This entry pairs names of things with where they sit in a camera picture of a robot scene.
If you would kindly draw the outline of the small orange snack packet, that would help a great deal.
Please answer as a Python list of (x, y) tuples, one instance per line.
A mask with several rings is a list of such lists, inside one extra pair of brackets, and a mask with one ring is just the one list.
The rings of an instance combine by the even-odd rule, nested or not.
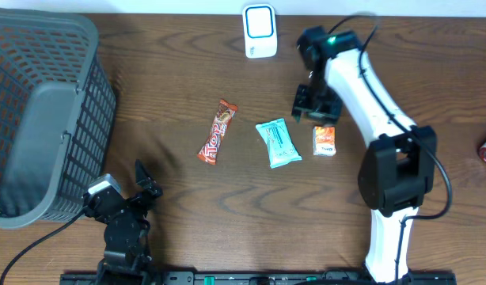
[(313, 154), (315, 156), (334, 156), (336, 154), (335, 128), (313, 128)]

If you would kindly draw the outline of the teal wet wipes pack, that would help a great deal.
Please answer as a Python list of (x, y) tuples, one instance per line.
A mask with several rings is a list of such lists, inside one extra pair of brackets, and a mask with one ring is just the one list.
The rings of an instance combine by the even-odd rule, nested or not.
[(291, 141), (284, 118), (257, 124), (256, 130), (268, 149), (271, 169), (302, 160), (302, 156)]

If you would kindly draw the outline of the red Top snack bag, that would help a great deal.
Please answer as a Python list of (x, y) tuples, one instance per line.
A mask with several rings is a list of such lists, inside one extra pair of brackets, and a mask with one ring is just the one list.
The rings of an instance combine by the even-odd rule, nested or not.
[(210, 133), (206, 142), (200, 149), (197, 157), (210, 165), (215, 165), (217, 161), (218, 152), (224, 136), (226, 135), (227, 128), (230, 125), (237, 106), (230, 104), (227, 101), (221, 99), (218, 104), (218, 110), (215, 118), (212, 122)]

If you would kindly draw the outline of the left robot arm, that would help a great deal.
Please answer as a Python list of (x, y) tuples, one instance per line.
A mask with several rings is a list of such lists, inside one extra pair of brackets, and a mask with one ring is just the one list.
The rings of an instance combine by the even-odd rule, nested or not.
[(148, 233), (148, 212), (163, 191), (140, 160), (135, 162), (136, 184), (142, 188), (130, 198), (109, 174), (98, 177), (83, 195), (84, 215), (106, 225), (104, 257), (95, 284), (157, 284)]

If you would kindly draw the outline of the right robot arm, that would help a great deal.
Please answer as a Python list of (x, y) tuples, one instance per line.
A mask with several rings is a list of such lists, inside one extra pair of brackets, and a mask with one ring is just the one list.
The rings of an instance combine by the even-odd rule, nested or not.
[(365, 267), (376, 283), (398, 283), (408, 274), (412, 216), (432, 189), (436, 134), (401, 111), (354, 32), (308, 28), (297, 49), (310, 76), (309, 84), (298, 87), (291, 115), (336, 124), (341, 109), (349, 111), (366, 145), (358, 174), (359, 192), (371, 209)]

